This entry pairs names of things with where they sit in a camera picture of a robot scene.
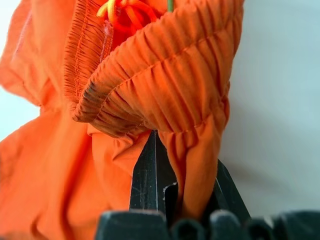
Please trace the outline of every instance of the white wall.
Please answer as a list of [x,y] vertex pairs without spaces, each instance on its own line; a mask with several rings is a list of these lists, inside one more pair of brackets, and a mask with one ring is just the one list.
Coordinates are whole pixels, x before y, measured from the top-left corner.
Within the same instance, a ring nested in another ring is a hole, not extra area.
[[220,159],[250,213],[320,210],[320,1],[246,0]]
[[[0,55],[7,40],[7,32],[13,11],[19,0],[3,1],[0,7]],[[0,87],[0,141],[21,125],[39,115],[39,109],[26,100],[9,94]]]

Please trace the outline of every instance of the gathered fabric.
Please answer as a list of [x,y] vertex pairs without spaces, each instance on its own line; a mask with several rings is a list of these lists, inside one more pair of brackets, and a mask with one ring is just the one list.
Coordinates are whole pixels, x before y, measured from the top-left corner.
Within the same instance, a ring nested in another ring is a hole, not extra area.
[[229,119],[244,0],[22,0],[0,85],[40,107],[0,143],[0,237],[93,239],[128,210],[151,130],[178,183],[178,217],[200,219]]

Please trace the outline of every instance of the cloth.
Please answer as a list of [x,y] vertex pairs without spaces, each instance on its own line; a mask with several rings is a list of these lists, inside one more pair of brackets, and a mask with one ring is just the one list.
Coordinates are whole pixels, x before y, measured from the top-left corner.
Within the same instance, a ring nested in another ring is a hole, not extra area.
[[144,2],[159,19],[113,38],[96,16],[104,0],[22,0],[14,12],[0,84],[40,115],[0,143],[4,239],[93,239],[103,211],[129,208],[152,129],[177,176],[177,215],[201,217],[244,0],[175,0],[173,13],[166,0]]

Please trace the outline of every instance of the orange cord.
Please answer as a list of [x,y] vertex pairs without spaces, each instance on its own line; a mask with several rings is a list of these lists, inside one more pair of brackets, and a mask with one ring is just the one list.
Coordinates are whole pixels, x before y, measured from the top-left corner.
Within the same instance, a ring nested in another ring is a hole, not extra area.
[[[119,24],[119,14],[117,13],[118,9],[125,10],[130,21],[132,22],[132,25],[124,26]],[[145,13],[151,22],[154,22],[157,19],[153,9],[139,0],[108,0],[100,7],[96,16],[99,18],[108,19],[114,28],[117,28],[122,32],[135,33],[135,31],[143,28],[141,23],[143,17],[140,12]]]

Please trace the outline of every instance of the green string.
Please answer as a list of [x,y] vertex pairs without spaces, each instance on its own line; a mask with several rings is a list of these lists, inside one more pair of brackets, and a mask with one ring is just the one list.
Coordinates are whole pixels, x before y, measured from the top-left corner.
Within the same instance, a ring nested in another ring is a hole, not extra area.
[[168,12],[173,13],[174,11],[174,0],[167,0],[168,1]]

